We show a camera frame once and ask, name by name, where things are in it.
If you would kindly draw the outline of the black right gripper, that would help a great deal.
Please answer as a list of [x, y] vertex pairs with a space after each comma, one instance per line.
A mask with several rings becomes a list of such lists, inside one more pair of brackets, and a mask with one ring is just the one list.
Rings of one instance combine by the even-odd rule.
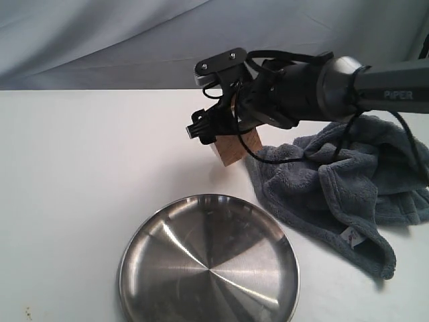
[[319, 58], [272, 58], [262, 64], [246, 58], [215, 74], [214, 84], [223, 93], [214, 109], [191, 115], [188, 136], [209, 145], [217, 136], [244, 134], [263, 124], [290, 129], [300, 121], [320, 121], [316, 87], [321, 72]]

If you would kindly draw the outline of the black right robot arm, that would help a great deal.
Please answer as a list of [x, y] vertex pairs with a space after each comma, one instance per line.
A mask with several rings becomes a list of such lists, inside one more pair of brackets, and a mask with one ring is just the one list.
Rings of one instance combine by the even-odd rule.
[[226, 54], [197, 63], [194, 72], [202, 88], [222, 91], [214, 106], [192, 114], [186, 129], [204, 145], [265, 124], [291, 129], [301, 121], [346, 122], [372, 110], [428, 112], [427, 60], [376, 67], [325, 54], [257, 64]]

